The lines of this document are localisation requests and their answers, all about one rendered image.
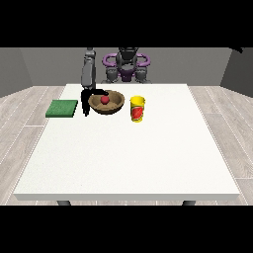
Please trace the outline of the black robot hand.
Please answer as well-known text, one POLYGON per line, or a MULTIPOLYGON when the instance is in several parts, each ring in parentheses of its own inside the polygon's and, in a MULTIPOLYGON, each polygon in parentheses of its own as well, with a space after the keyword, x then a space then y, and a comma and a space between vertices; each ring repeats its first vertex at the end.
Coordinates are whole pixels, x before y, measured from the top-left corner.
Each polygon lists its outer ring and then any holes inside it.
POLYGON ((85 116, 89 115, 90 112, 90 105, 89 105, 89 98, 92 95, 104 95, 104 96, 108 96, 109 93, 106 92, 103 89, 94 89, 94 88, 86 88, 81 92, 81 102, 82 102, 82 110, 83 110, 83 114, 85 116))

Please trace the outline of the brown wooden bowl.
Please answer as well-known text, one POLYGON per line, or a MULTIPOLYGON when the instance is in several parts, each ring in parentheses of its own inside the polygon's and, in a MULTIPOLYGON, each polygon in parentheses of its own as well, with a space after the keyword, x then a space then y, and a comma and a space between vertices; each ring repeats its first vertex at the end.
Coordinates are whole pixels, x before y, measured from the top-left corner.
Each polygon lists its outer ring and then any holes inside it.
POLYGON ((89 98, 90 107, 98 114, 101 115, 112 115, 118 112, 125 103, 125 96, 118 92, 108 90, 109 103, 107 105, 103 105, 101 103, 101 97, 104 95, 92 95, 89 98))

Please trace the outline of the green square pad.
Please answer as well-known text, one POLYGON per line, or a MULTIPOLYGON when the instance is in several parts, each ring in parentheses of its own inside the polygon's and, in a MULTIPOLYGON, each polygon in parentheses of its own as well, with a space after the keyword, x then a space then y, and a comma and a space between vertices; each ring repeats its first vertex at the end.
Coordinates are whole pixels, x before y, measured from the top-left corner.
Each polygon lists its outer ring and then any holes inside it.
POLYGON ((72 118, 74 116, 77 100, 53 100, 45 116, 47 118, 72 118))

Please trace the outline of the yellow cup with melon print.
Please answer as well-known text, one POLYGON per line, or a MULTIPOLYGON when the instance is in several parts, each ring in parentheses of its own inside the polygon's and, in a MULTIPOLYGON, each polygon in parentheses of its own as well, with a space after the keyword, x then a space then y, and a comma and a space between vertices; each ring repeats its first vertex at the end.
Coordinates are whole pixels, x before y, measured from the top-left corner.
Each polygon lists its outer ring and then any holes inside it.
POLYGON ((142 121, 144 112, 145 99, 141 96, 133 96, 130 98, 130 116, 135 123, 142 121))

